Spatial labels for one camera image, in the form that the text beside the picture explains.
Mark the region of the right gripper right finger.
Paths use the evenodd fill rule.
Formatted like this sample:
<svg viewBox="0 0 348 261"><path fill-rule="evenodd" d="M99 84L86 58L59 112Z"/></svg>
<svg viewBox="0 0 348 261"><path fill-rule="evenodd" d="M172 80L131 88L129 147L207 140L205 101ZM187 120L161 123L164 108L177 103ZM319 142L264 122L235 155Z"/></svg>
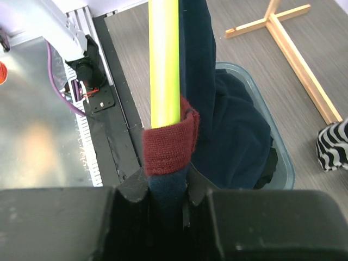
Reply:
<svg viewBox="0 0 348 261"><path fill-rule="evenodd" d="M217 188L188 170L188 260L347 260L347 223L313 190Z"/></svg>

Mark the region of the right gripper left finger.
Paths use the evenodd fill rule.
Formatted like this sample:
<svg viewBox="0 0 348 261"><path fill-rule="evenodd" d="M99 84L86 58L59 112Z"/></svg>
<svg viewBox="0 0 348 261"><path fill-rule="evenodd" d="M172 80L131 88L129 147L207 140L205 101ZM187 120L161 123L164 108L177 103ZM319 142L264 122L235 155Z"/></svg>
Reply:
<svg viewBox="0 0 348 261"><path fill-rule="evenodd" d="M138 170L117 187L1 191L1 260L141 260L148 186Z"/></svg>

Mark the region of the navy maroon tank top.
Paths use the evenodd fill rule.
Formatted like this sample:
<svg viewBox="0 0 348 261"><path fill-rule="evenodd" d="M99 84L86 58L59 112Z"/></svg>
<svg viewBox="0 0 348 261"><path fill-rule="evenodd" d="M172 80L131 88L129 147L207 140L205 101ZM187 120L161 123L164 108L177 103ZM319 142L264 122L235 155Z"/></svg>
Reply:
<svg viewBox="0 0 348 261"><path fill-rule="evenodd" d="M143 132L150 260L188 260L188 170L217 188L256 190L272 147L271 129L244 84L216 68L206 1L179 1L180 121Z"/></svg>

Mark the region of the striped black white tank top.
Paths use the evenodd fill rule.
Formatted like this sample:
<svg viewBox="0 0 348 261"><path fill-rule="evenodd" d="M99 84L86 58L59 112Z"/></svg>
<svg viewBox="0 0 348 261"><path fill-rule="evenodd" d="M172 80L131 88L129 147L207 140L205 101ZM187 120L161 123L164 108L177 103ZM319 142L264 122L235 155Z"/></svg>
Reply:
<svg viewBox="0 0 348 261"><path fill-rule="evenodd" d="M318 162L325 172L347 170L347 119L320 130L315 145Z"/></svg>

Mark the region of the neon yellow hanger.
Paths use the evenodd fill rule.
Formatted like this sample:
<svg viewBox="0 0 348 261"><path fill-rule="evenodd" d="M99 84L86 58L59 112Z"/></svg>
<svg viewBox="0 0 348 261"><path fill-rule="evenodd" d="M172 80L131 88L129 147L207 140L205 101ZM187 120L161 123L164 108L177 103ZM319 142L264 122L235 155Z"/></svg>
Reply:
<svg viewBox="0 0 348 261"><path fill-rule="evenodd" d="M179 1L148 2L151 127L180 121Z"/></svg>

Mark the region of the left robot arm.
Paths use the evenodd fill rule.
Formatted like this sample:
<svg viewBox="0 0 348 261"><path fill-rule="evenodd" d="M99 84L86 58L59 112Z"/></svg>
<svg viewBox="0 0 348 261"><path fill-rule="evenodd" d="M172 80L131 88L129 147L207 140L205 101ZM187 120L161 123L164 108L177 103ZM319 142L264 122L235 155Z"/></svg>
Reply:
<svg viewBox="0 0 348 261"><path fill-rule="evenodd" d="M107 78L101 69L97 43L53 1L1 1L1 7L14 11L26 26L47 40L87 89L100 89L105 84Z"/></svg>

